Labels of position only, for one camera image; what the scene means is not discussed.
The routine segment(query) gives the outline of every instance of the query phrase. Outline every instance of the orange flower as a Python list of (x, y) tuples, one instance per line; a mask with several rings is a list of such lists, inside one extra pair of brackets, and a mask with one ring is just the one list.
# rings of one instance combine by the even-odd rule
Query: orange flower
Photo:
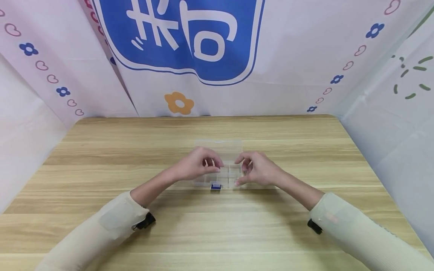
[[(169, 109), (172, 113), (181, 113), (183, 115), (188, 115), (191, 113), (191, 109), (194, 106), (193, 100), (187, 99), (184, 94), (179, 92), (173, 92), (172, 94), (164, 95), (164, 99), (169, 105)], [(181, 101), (184, 103), (184, 107), (179, 107), (176, 105), (176, 101)]]

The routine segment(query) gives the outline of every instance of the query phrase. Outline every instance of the forearm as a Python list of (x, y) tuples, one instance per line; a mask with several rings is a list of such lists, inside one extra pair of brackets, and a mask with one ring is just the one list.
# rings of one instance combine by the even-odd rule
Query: forearm
[(309, 211), (321, 200), (324, 192), (297, 179), (289, 173), (282, 174), (275, 185), (285, 191)]
[(133, 227), (142, 222), (148, 206), (161, 192), (175, 182), (163, 171), (130, 192), (107, 203), (84, 221), (42, 260), (36, 271), (80, 271), (109, 248), (126, 240)]
[(178, 181), (169, 170), (160, 172), (149, 181), (131, 190), (131, 197), (143, 207), (147, 207), (169, 186)]
[(310, 215), (343, 251), (372, 271), (434, 270), (432, 261), (332, 193)]

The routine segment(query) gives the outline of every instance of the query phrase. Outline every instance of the beige sleeve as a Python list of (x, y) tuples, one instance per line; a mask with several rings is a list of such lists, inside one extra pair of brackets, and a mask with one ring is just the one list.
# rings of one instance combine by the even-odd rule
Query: beige sleeve
[(149, 210), (122, 193), (57, 244), (36, 271), (81, 271), (105, 250), (121, 244)]
[(325, 194), (310, 215), (343, 251), (372, 271), (434, 270), (431, 260), (335, 194)]

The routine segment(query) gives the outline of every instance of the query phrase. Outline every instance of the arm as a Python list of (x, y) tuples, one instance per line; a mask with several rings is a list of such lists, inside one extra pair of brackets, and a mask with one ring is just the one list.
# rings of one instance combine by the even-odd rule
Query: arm
[(365, 216), (360, 210), (332, 193), (323, 193), (283, 171), (265, 154), (242, 153), (245, 176), (236, 185), (256, 182), (275, 185), (310, 211), (313, 222), (336, 240), (343, 251), (372, 271), (428, 271), (434, 263), (407, 243)]
[(170, 185), (218, 172), (222, 166), (214, 151), (195, 148), (175, 165), (104, 205), (57, 244), (36, 271), (85, 270), (96, 257), (126, 240), (145, 219), (149, 212), (145, 208)]

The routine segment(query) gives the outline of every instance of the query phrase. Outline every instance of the table surface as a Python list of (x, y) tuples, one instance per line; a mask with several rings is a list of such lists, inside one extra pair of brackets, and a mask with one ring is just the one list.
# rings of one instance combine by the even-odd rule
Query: table surface
[[(177, 162), (196, 139), (242, 140), (284, 170), (334, 192), (411, 246), (424, 246), (339, 121), (328, 115), (90, 118), (77, 123), (0, 216), (0, 270), (33, 270), (121, 192)], [(157, 219), (89, 270), (367, 270), (279, 189), (172, 186)]]

